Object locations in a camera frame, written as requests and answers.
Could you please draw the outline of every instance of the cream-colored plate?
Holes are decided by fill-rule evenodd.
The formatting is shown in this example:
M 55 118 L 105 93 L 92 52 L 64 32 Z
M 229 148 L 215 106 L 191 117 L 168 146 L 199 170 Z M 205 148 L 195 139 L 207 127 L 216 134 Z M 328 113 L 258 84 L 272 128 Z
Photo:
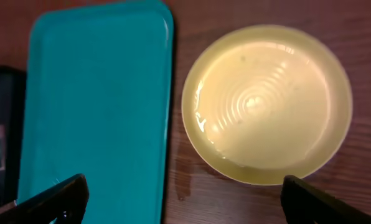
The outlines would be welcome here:
M 305 177 L 338 150 L 352 97 L 336 57 L 304 32 L 236 30 L 198 58 L 185 81 L 182 116 L 200 156 L 249 184 Z

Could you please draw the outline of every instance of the black object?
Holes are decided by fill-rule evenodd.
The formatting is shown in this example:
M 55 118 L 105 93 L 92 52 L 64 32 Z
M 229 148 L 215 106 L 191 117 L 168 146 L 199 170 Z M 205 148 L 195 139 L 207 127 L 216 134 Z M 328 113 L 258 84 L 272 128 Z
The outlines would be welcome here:
M 86 178 L 77 174 L 26 202 L 0 214 L 0 224 L 81 223 L 89 192 Z
M 287 175 L 281 193 L 288 224 L 371 224 L 371 216 Z
M 0 169 L 0 207 L 17 198 L 26 73 L 0 66 L 0 125 L 4 126 L 5 168 Z

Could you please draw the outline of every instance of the black container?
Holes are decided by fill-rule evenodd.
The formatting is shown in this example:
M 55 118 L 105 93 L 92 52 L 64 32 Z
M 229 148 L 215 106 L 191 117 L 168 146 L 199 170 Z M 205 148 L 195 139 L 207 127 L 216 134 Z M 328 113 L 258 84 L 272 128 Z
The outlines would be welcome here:
M 26 73 L 0 66 L 0 207 L 17 198 Z

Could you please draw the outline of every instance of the wooden table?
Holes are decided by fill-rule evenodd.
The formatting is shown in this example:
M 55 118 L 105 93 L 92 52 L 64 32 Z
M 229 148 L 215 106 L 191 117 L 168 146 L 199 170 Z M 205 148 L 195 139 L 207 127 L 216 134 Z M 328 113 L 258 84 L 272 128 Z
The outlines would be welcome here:
M 87 0 L 0 0 L 0 64 L 25 69 L 31 24 L 44 11 Z M 166 223 L 286 223 L 281 187 L 230 180 L 194 151 L 181 120 L 181 92 L 199 54 L 227 32 L 281 24 L 317 37 L 350 78 L 354 115 L 336 156 L 306 178 L 314 186 L 371 215 L 371 0 L 170 0 L 177 52 L 169 145 Z

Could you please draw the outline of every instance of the teal tray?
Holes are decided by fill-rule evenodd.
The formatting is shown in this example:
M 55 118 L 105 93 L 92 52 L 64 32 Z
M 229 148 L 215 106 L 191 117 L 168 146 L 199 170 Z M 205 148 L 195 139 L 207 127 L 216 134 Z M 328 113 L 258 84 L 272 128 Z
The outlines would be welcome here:
M 83 223 L 159 223 L 173 21 L 158 1 L 50 12 L 28 61 L 19 203 L 83 173 Z

